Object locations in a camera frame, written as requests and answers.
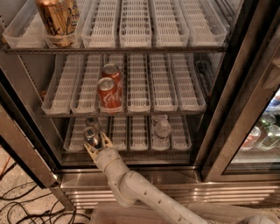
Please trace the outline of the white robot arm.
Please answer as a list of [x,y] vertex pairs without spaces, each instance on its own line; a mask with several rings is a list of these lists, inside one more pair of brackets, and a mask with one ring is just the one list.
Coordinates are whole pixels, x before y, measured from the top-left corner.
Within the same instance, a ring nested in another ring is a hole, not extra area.
[[185,207],[161,192],[143,175],[132,171],[109,138],[103,132],[100,136],[101,148],[97,149],[88,141],[84,146],[96,166],[107,176],[108,185],[122,207],[131,207],[140,200],[168,224],[280,224],[277,217],[254,209],[202,203]]

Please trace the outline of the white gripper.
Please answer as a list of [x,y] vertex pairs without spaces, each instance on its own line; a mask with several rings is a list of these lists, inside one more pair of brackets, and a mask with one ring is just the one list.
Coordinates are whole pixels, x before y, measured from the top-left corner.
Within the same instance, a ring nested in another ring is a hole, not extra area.
[[89,143],[84,143],[89,156],[94,160],[96,166],[106,174],[107,177],[117,177],[125,172],[125,163],[117,150],[113,149],[113,144],[107,135],[101,131],[101,146],[103,150],[98,151]]

